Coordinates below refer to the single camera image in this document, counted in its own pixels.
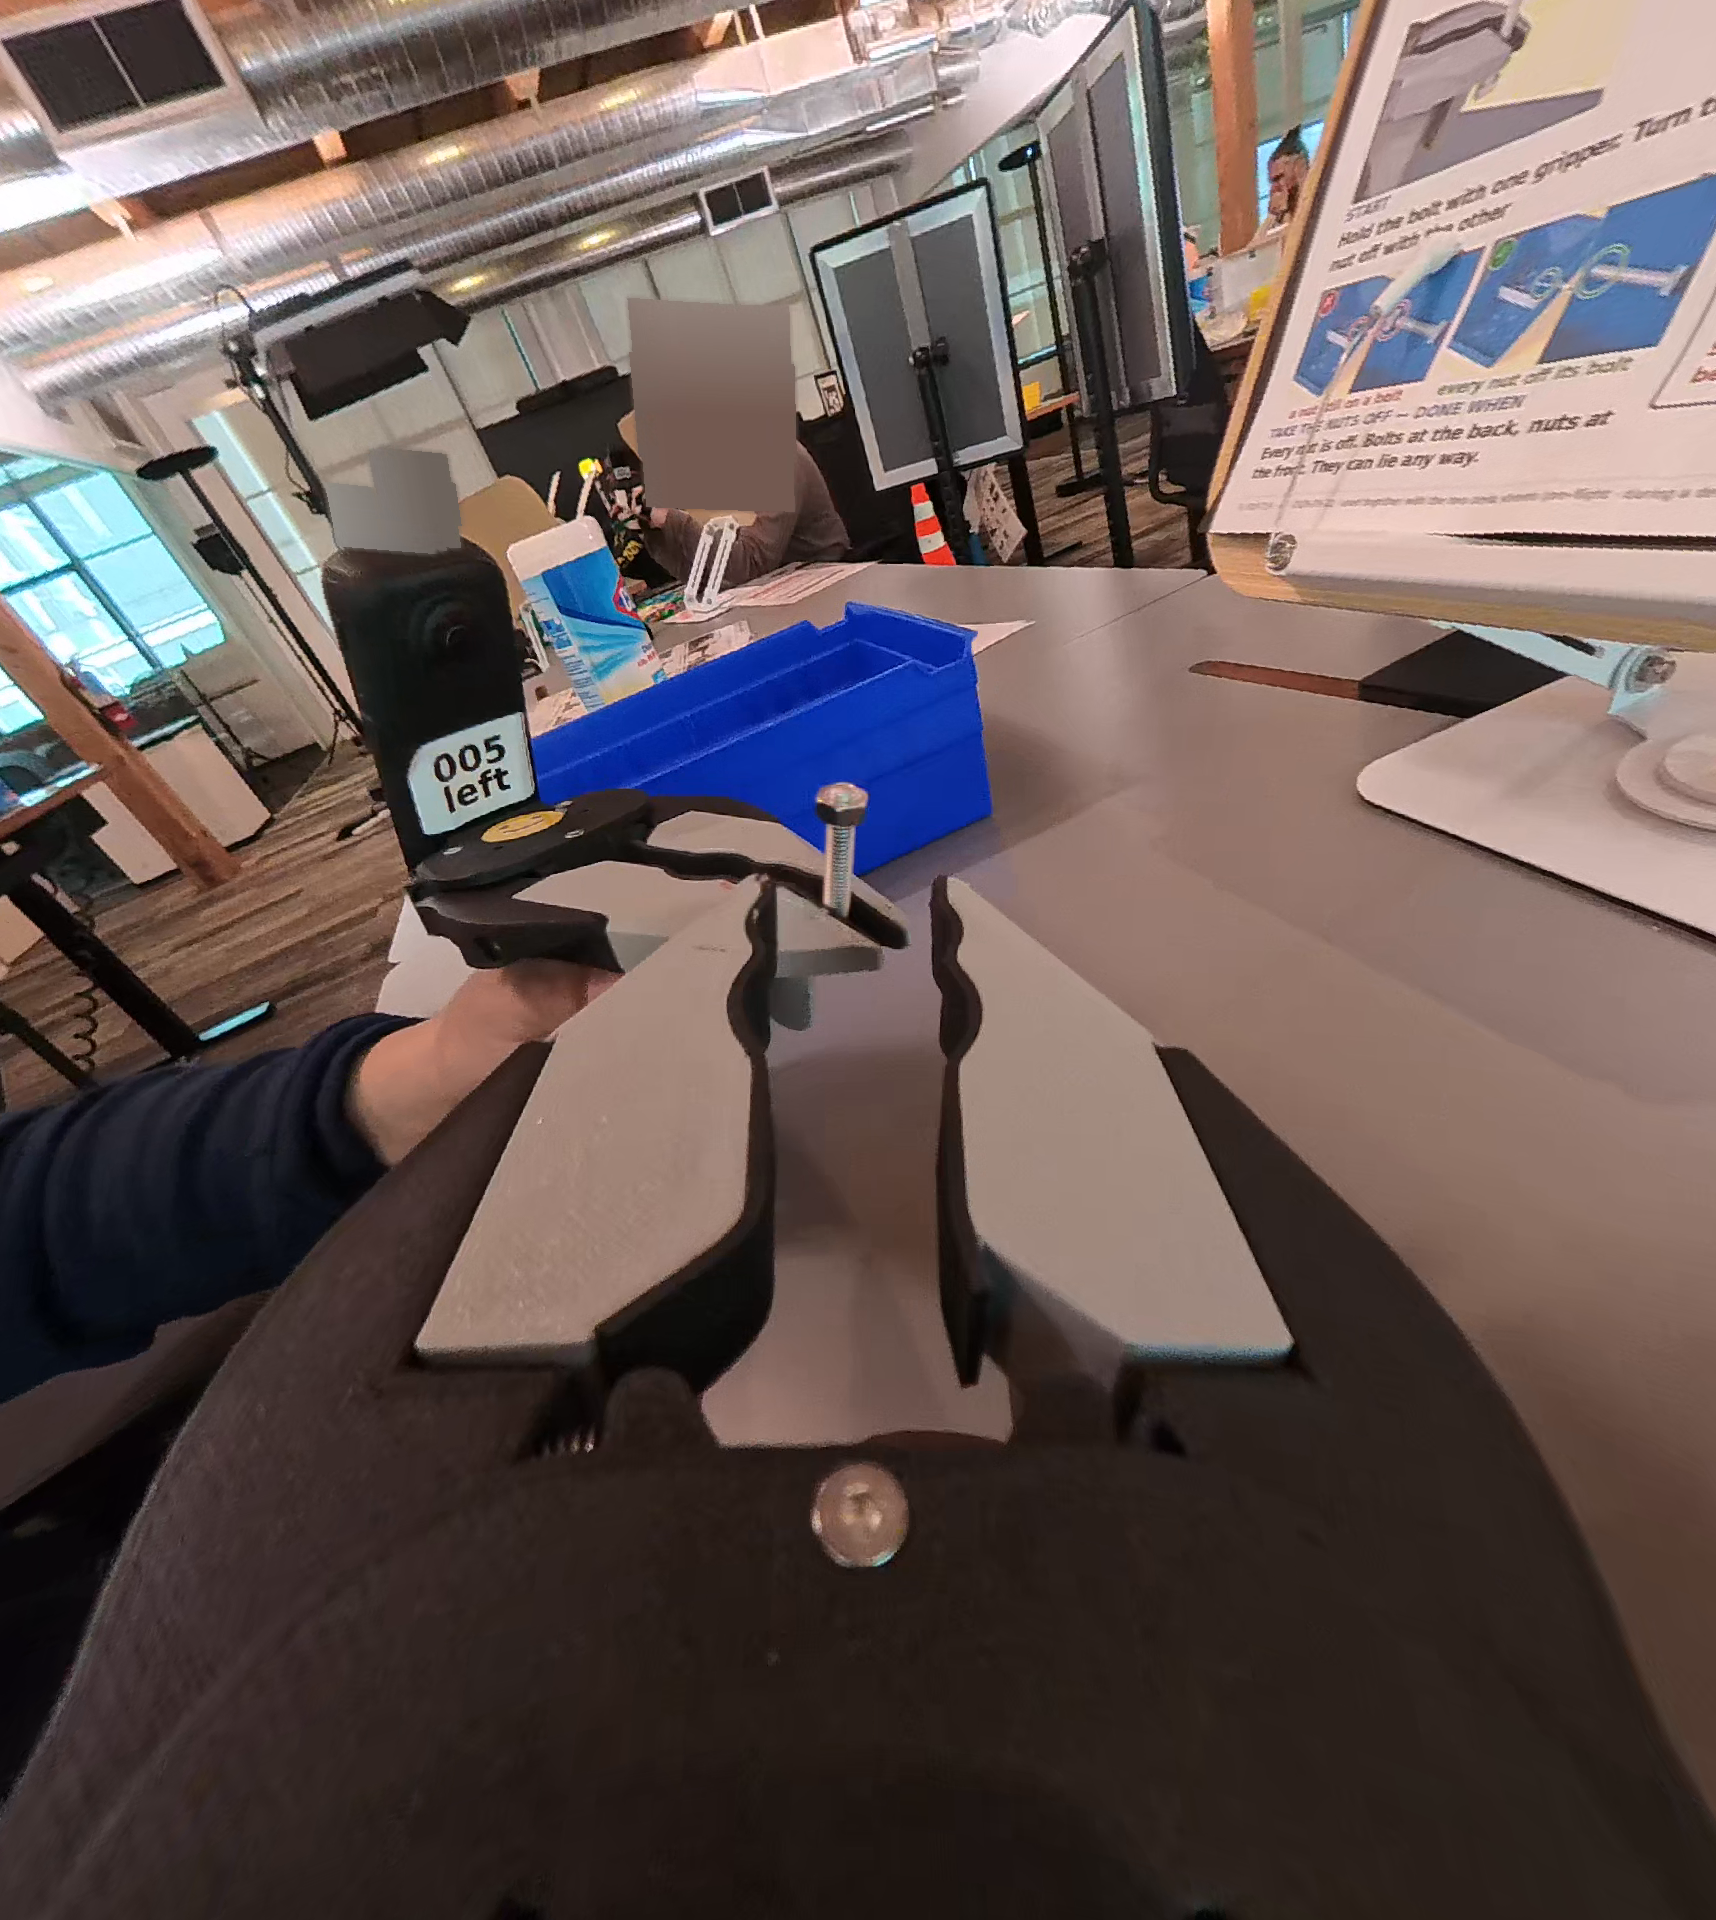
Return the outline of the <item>blue white wipes canister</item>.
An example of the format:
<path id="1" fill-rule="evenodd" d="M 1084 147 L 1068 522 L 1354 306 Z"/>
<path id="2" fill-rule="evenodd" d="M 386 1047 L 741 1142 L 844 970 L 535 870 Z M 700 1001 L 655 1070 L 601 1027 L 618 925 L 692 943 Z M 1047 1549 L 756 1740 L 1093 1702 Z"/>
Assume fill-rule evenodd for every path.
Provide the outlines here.
<path id="1" fill-rule="evenodd" d="M 558 522 L 512 539 L 506 562 L 585 712 L 613 708 L 666 681 L 651 625 L 596 517 Z"/>

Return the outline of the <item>white board stand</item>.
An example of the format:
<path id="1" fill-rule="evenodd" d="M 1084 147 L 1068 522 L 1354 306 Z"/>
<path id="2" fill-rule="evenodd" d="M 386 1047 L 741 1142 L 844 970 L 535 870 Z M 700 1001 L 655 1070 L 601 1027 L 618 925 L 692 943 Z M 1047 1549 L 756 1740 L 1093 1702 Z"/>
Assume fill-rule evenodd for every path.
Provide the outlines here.
<path id="1" fill-rule="evenodd" d="M 1468 633 L 1563 675 L 1369 764 L 1359 796 L 1716 940 L 1716 652 Z"/>

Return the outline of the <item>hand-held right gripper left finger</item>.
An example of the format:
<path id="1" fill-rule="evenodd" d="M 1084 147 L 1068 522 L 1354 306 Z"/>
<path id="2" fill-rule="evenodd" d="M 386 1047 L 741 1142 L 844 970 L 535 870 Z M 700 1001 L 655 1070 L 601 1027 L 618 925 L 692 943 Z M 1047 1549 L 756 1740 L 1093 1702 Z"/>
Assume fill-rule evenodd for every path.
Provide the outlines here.
<path id="1" fill-rule="evenodd" d="M 775 1299 L 777 888 L 741 879 L 561 1027 L 415 1340 L 702 1393 Z"/>

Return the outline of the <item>person's left hand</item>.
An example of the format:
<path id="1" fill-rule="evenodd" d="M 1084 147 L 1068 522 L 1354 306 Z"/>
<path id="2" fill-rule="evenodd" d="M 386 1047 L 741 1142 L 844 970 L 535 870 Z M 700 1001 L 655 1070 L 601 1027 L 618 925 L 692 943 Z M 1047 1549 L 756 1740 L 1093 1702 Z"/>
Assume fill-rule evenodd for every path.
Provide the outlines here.
<path id="1" fill-rule="evenodd" d="M 475 971 L 446 1006 L 415 1029 L 415 1068 L 432 1120 L 454 1111 L 528 1043 L 550 1041 L 623 981 L 623 971 L 556 957 Z"/>

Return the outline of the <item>white cabinet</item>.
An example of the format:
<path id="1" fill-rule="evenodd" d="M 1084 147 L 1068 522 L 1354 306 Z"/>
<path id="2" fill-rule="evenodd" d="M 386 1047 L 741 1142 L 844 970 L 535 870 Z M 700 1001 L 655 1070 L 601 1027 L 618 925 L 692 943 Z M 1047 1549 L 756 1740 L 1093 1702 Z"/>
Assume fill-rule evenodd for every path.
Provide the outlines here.
<path id="1" fill-rule="evenodd" d="M 191 715 L 156 735 L 149 733 L 140 742 L 140 755 L 225 849 L 234 851 L 271 827 L 271 806 L 203 719 Z M 93 841 L 120 876 L 144 886 L 178 872 L 174 856 L 107 783 L 94 785 L 90 803 L 102 815 Z"/>

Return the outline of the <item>grey panel on black stand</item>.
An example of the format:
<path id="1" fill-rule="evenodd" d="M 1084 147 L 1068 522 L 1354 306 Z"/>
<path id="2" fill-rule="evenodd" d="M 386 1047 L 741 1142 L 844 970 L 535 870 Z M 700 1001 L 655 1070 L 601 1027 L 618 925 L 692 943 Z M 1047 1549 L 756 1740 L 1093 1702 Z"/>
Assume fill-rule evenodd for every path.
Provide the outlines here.
<path id="1" fill-rule="evenodd" d="M 1117 4 L 1038 101 L 1034 127 L 1077 408 L 1094 433 L 1110 559 L 1133 568 L 1118 425 L 1188 401 L 1199 369 L 1161 10 Z"/>
<path id="2" fill-rule="evenodd" d="M 872 492 L 923 487 L 967 558 L 974 474 L 1004 474 L 1016 550 L 1045 563 L 1030 419 L 988 180 L 876 216 L 811 252 L 827 336 Z"/>

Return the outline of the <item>white ceiling vent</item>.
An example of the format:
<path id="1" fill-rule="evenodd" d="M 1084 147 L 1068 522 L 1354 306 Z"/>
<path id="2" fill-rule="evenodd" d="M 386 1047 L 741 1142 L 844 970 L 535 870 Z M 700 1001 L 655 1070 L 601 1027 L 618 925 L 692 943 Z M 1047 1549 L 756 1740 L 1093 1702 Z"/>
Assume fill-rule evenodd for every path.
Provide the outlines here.
<path id="1" fill-rule="evenodd" d="M 259 106 L 192 2 L 69 2 L 0 16 L 0 72 L 58 154 Z"/>

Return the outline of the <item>wooden post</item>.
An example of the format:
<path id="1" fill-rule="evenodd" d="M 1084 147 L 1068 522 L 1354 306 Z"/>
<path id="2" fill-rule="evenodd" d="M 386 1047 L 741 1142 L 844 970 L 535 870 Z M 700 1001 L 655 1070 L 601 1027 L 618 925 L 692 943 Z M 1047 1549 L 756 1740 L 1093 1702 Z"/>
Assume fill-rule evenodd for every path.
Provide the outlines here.
<path id="1" fill-rule="evenodd" d="M 210 891 L 241 876 L 241 860 L 208 832 L 143 752 L 99 718 L 90 700 L 71 685 L 60 663 L 2 594 L 0 669 L 80 758 L 100 768 L 108 789 L 191 882 Z"/>

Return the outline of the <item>black softbox light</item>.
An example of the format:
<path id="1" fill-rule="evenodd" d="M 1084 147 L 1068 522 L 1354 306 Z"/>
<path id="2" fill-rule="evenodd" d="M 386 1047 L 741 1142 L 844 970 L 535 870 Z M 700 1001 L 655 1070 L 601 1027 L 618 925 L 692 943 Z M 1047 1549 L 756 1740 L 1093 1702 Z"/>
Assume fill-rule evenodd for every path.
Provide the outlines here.
<path id="1" fill-rule="evenodd" d="M 429 369 L 427 349 L 461 343 L 468 325 L 465 307 L 396 262 L 276 312 L 248 307 L 222 354 L 232 384 L 271 421 L 287 421 L 287 399 L 307 419 L 326 419 L 412 381 Z"/>

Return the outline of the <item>blue plastic bin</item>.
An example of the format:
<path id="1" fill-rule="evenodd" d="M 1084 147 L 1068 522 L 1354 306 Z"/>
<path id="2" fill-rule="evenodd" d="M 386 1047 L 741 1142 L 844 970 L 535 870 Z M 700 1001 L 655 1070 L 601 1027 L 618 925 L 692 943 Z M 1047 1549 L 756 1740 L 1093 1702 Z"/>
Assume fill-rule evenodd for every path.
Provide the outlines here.
<path id="1" fill-rule="evenodd" d="M 540 732 L 533 760 L 544 803 L 617 788 L 733 799 L 811 841 L 820 789 L 854 783 L 860 873 L 992 813 L 973 630 L 863 601 Z"/>

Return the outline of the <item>papers on table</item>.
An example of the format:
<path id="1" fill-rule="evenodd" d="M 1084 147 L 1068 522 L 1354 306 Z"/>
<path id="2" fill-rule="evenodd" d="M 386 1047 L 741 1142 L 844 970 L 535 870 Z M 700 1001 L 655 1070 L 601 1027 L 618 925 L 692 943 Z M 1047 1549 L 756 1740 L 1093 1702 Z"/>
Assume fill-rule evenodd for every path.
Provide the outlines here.
<path id="1" fill-rule="evenodd" d="M 726 588 L 710 610 L 681 606 L 653 623 L 663 655 L 717 628 L 742 625 L 753 638 L 807 622 L 831 625 L 848 606 L 917 614 L 973 636 L 1016 633 L 1038 622 L 1033 575 L 1025 568 L 847 562 L 787 568 L 749 586 Z"/>

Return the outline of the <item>black standing desk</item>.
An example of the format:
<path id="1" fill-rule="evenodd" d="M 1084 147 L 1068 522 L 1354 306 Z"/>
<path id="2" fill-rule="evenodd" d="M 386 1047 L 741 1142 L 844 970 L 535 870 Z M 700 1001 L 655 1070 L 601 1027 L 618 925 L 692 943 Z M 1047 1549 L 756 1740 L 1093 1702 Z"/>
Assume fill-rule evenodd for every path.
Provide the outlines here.
<path id="1" fill-rule="evenodd" d="M 22 796 L 0 813 L 0 902 L 11 904 L 79 971 L 84 985 L 120 1011 L 166 1060 L 189 1061 L 266 1026 L 279 1010 L 271 998 L 250 1001 L 206 1026 L 189 1021 L 102 940 L 97 923 L 54 884 L 51 865 L 65 835 L 100 821 L 89 793 L 102 782 L 105 772 L 89 764 Z M 87 1055 L 79 1060 L 2 995 L 0 1034 L 16 1039 L 71 1088 L 94 1085 L 94 1041 L 87 1043 Z"/>

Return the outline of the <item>silver air duct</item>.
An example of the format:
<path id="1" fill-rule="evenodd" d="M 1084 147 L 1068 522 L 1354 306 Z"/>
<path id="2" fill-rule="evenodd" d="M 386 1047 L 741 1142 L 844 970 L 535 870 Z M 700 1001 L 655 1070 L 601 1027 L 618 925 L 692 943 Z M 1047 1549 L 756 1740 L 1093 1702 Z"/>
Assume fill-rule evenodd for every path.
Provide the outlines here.
<path id="1" fill-rule="evenodd" d="M 795 25 L 0 271 L 0 372 L 60 408 L 174 379 L 376 275 L 454 292 L 518 241 L 902 126 L 990 46 L 1094 10 L 883 4 L 886 33 L 859 48 L 844 21 Z"/>

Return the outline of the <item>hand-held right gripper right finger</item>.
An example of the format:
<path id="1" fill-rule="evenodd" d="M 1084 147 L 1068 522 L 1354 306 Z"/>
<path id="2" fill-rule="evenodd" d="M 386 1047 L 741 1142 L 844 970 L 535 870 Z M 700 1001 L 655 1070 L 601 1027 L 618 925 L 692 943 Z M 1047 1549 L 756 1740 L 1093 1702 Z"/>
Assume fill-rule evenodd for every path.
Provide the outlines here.
<path id="1" fill-rule="evenodd" d="M 1152 1031 L 967 879 L 940 992 L 939 1298 L 956 1378 L 1103 1387 L 1262 1368 L 1295 1338 Z"/>

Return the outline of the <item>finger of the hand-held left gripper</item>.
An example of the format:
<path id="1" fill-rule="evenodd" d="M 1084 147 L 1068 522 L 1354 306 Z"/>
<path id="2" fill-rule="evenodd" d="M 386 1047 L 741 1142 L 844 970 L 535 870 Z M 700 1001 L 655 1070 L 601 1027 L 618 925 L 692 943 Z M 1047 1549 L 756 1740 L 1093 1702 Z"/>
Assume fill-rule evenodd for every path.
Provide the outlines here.
<path id="1" fill-rule="evenodd" d="M 512 945 L 520 957 L 573 957 L 631 973 L 750 882 L 775 902 L 770 1019 L 802 1034 L 818 984 L 885 965 L 896 947 L 894 908 L 878 915 L 869 900 L 854 898 L 852 910 L 839 914 L 822 902 L 820 884 L 787 867 L 689 876 L 641 862 L 593 862 L 514 882 Z"/>
<path id="2" fill-rule="evenodd" d="M 631 858 L 683 879 L 768 879 L 825 910 L 825 843 L 749 803 L 655 797 Z M 910 925 L 894 902 L 859 876 L 850 918 L 840 922 L 874 947 L 910 943 Z"/>

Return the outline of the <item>silver hex bolt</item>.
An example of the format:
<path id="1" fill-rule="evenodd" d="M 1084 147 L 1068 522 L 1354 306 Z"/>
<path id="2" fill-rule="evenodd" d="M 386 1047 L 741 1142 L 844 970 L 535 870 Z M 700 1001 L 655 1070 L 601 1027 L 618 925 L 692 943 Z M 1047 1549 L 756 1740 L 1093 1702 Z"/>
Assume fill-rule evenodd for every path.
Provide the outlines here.
<path id="1" fill-rule="evenodd" d="M 850 918 L 857 877 L 857 833 L 871 810 L 869 791 L 852 780 L 836 780 L 817 793 L 822 824 L 822 910 Z"/>

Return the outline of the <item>person's left forearm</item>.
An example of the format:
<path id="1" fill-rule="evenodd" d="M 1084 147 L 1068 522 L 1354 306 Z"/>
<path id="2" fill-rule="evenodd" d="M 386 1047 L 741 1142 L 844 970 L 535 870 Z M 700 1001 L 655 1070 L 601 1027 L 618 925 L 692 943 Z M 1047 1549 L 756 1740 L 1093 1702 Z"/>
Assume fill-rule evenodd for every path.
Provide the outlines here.
<path id="1" fill-rule="evenodd" d="M 361 1015 L 230 1065 L 0 1114 L 0 1406 L 282 1284 L 386 1163 L 352 1115 Z"/>

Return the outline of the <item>tan chair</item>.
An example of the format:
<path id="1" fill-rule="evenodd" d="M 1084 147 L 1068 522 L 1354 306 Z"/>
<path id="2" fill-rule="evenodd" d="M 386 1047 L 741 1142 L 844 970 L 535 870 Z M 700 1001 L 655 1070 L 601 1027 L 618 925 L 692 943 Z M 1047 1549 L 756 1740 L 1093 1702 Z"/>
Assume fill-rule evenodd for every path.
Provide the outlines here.
<path id="1" fill-rule="evenodd" d="M 511 562 L 511 547 L 558 524 L 546 497 L 520 476 L 496 476 L 487 487 L 461 497 L 461 533 L 496 563 L 512 610 L 524 603 L 526 594 Z"/>

